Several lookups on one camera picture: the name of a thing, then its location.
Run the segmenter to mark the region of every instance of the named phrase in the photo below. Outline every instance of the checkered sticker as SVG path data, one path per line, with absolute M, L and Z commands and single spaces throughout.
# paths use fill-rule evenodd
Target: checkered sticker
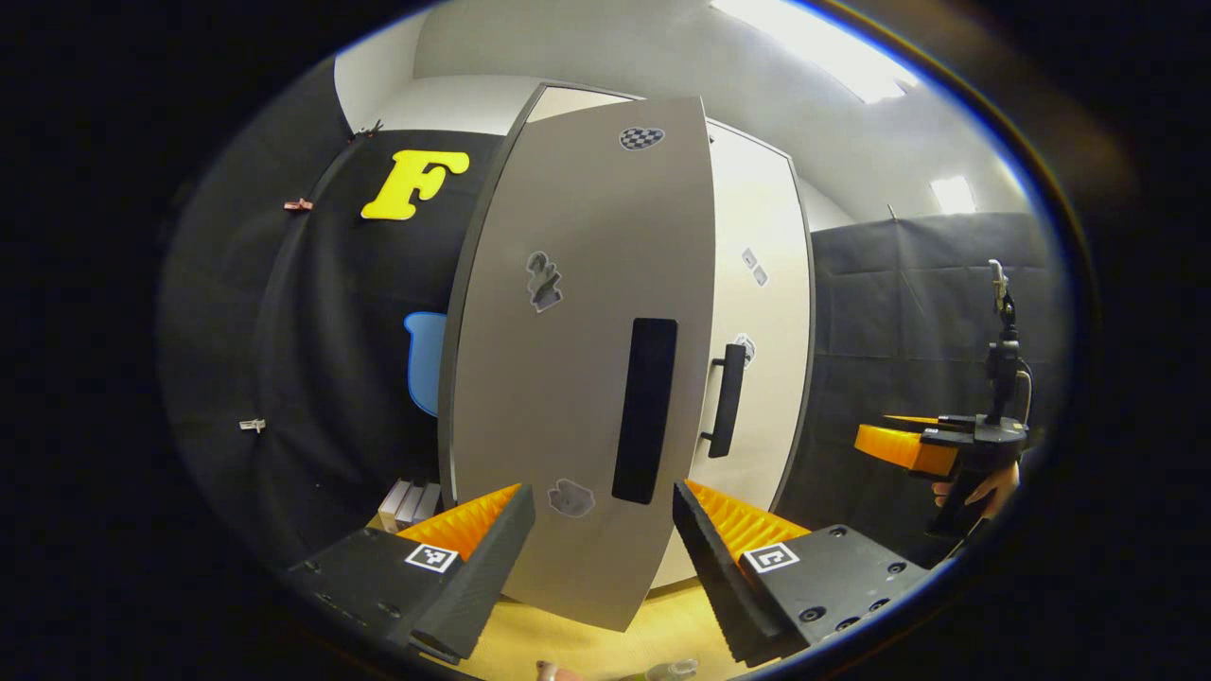
M 618 136 L 618 141 L 627 151 L 655 147 L 664 138 L 665 131 L 659 127 L 629 127 Z
M 421 544 L 417 546 L 417 550 L 412 551 L 412 555 L 404 559 L 403 562 L 412 563 L 425 570 L 432 570 L 434 572 L 446 572 L 446 570 L 454 563 L 454 559 L 457 556 L 458 551 Z
M 799 556 L 791 553 L 786 544 L 779 542 L 771 546 L 745 551 L 744 556 L 757 572 L 769 572 L 780 567 L 799 562 Z

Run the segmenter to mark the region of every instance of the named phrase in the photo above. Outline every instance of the ceiling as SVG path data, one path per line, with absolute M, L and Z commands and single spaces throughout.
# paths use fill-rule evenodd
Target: ceiling
M 452 0 L 424 19 L 417 79 L 526 75 L 641 97 L 702 97 L 706 114 L 788 153 L 859 222 L 936 214 L 932 179 L 966 177 L 980 211 L 1029 212 L 980 124 L 922 79 L 863 104 L 826 71 L 708 0 Z

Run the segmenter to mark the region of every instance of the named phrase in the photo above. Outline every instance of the black rectangular panel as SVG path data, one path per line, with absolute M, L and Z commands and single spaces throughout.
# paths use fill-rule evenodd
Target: black rectangular panel
M 615 498 L 650 504 L 660 470 L 677 356 L 677 321 L 636 319 L 626 370 L 622 425 L 614 462 Z

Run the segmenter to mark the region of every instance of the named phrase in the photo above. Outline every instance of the yellow letter f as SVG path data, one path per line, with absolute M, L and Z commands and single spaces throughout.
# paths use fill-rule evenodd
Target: yellow letter f
M 413 189 L 419 190 L 418 199 L 427 201 L 437 194 L 442 182 L 446 181 L 446 167 L 454 174 L 461 174 L 471 166 L 471 159 L 461 151 L 406 149 L 391 159 L 395 161 L 395 167 L 383 183 L 378 198 L 362 207 L 363 218 L 408 219 L 417 214 L 417 207 L 409 202 Z M 431 164 L 437 167 L 425 172 Z

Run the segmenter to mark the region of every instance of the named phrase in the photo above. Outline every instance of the ceiling light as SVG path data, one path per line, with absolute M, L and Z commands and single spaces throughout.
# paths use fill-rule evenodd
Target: ceiling light
M 968 185 L 968 181 L 963 179 L 962 174 L 949 179 L 935 179 L 929 183 L 929 187 L 934 190 L 934 196 L 937 198 L 937 205 L 941 206 L 943 214 L 976 212 L 971 187 Z
M 918 80 L 890 57 L 820 15 L 782 0 L 712 0 L 711 6 L 769 34 L 828 71 L 862 102 L 903 97 Z

